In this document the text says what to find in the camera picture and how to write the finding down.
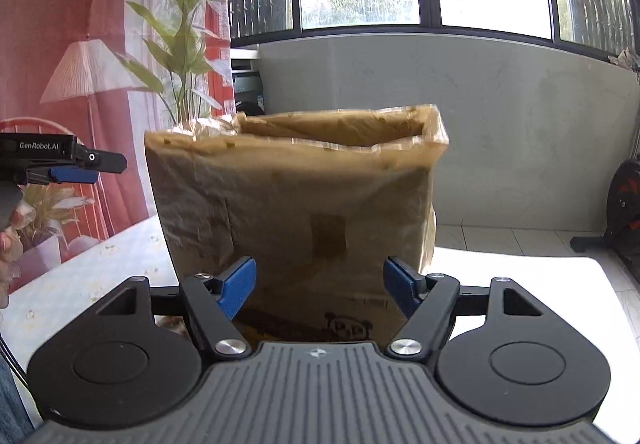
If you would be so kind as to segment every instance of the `triangular cutout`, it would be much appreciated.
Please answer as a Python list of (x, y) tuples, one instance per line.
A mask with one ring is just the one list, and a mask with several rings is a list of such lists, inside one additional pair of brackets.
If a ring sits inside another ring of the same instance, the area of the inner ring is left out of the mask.
[(542, 316), (542, 313), (513, 289), (505, 289), (502, 296), (507, 316)]
[(127, 316), (136, 313), (136, 290), (128, 288), (98, 311), (100, 316)]

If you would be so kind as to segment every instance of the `white tablecloth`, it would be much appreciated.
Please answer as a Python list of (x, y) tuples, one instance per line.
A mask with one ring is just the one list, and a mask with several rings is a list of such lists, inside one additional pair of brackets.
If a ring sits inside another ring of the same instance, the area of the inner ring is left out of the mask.
[[(477, 286), (488, 286), (494, 276), (509, 276), (571, 323), (602, 351), (611, 367), (609, 393), (596, 424), (617, 442), (636, 444), (640, 439), (640, 352), (618, 298), (596, 261), (436, 248), (432, 272)], [(2, 335), (26, 367), (47, 338), (135, 274), (148, 276), (152, 286), (177, 283), (157, 217), (18, 289), (2, 312)], [(482, 316), (459, 318), (454, 334), (481, 324)], [(32, 418), (37, 418), (28, 393), (20, 393)]]

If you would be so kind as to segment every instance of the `human hand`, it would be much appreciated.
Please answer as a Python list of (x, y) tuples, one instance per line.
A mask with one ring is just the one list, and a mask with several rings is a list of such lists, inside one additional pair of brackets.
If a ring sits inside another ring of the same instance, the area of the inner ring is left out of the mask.
[(9, 285), (20, 276), (15, 261), (22, 256), (22, 243), (16, 230), (33, 221), (35, 210), (26, 202), (20, 202), (11, 216), (11, 226), (0, 233), (0, 309), (9, 305)]

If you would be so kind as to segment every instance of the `brown paper bag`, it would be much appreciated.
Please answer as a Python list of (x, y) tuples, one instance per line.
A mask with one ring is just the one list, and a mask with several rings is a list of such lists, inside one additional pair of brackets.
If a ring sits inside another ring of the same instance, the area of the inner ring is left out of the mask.
[(145, 145), (176, 273), (255, 258), (236, 318), (247, 337), (385, 345), (402, 326), (382, 265), (429, 267), (431, 172), (448, 145), (435, 106), (238, 114)]

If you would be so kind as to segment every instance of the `gray wall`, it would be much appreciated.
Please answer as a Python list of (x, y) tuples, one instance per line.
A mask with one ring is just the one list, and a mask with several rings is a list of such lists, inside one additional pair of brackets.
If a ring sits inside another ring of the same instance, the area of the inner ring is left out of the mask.
[(556, 230), (604, 226), (640, 87), (628, 71), (478, 37), (371, 34), (260, 46), (268, 113), (437, 104), (450, 147), (438, 222)]

